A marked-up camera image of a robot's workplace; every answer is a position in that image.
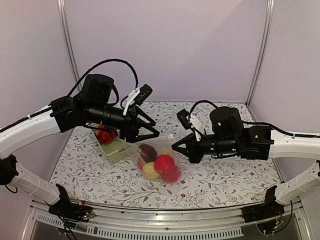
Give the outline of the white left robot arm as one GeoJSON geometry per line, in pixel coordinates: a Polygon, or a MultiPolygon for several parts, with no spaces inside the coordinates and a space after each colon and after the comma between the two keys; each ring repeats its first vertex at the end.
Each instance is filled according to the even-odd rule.
{"type": "Polygon", "coordinates": [[[75,210],[65,188],[51,184],[24,168],[13,152],[44,137],[76,127],[89,128],[91,124],[118,130],[119,138],[128,143],[156,138],[160,133],[154,128],[155,121],[139,108],[152,91],[147,84],[136,87],[126,98],[124,108],[117,108],[109,102],[111,92],[116,96],[119,94],[114,80],[102,74],[89,74],[75,96],[53,100],[39,112],[1,128],[1,185],[23,190],[54,205],[63,217],[70,217],[75,210]]]}

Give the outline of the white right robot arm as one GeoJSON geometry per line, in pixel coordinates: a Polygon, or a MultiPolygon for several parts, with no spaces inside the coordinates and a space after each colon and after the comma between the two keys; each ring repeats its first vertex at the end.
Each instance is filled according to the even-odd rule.
{"type": "Polygon", "coordinates": [[[212,134],[201,132],[200,121],[186,110],[177,113],[185,129],[193,132],[174,143],[172,150],[198,164],[205,155],[214,159],[240,157],[247,160],[277,158],[313,159],[305,171],[287,182],[269,188],[258,213],[269,218],[292,199],[320,185],[320,136],[318,134],[287,132],[270,123],[246,122],[237,108],[222,106],[214,109],[209,118],[212,134]]]}

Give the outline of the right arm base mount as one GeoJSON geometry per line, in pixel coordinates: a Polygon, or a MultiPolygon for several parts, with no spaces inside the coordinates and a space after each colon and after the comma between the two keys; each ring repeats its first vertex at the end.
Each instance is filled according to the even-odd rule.
{"type": "Polygon", "coordinates": [[[276,202],[276,188],[277,186],[272,186],[266,191],[263,203],[245,206],[241,209],[245,223],[273,218],[285,213],[284,205],[276,202]]]}

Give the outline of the dark purple fruit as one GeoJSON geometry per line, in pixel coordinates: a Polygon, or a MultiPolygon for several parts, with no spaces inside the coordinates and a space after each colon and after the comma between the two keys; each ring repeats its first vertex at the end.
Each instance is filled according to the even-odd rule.
{"type": "Polygon", "coordinates": [[[155,162],[158,156],[156,149],[149,144],[140,144],[137,152],[139,153],[140,158],[146,163],[155,162]]]}

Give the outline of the red apple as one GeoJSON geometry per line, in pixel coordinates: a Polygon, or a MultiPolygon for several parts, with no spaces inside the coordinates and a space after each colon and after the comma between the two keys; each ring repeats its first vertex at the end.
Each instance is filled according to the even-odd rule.
{"type": "Polygon", "coordinates": [[[141,172],[143,171],[143,167],[144,167],[145,164],[146,164],[146,162],[143,159],[139,159],[137,161],[137,167],[141,172]]]}

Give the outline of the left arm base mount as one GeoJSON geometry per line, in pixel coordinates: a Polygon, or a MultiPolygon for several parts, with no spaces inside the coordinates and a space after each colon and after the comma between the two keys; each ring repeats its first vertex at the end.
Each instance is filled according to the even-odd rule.
{"type": "Polygon", "coordinates": [[[74,222],[88,222],[95,216],[93,208],[85,205],[85,201],[72,203],[66,189],[59,184],[55,186],[59,191],[59,199],[56,203],[49,205],[48,212],[50,214],[74,222]]]}

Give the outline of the red pomegranate front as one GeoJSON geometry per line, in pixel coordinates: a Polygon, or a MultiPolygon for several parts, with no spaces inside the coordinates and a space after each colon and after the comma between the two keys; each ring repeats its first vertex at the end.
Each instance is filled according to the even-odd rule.
{"type": "Polygon", "coordinates": [[[167,172],[175,167],[175,160],[170,155],[159,155],[154,163],[158,173],[167,172]]]}

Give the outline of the yellow lemon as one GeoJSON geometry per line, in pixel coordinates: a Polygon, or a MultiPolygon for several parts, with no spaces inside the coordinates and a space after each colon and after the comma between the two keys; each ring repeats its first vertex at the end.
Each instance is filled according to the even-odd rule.
{"type": "Polygon", "coordinates": [[[155,169],[154,162],[148,162],[144,164],[142,167],[142,174],[145,178],[149,180],[155,180],[160,177],[160,174],[155,169]]]}

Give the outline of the clear dotted zip top bag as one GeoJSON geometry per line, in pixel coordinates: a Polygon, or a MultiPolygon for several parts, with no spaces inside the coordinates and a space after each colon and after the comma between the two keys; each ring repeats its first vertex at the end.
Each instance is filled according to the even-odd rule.
{"type": "Polygon", "coordinates": [[[174,142],[174,135],[167,134],[137,143],[127,143],[125,149],[145,179],[176,184],[182,179],[184,170],[178,154],[172,150],[174,142]]]}

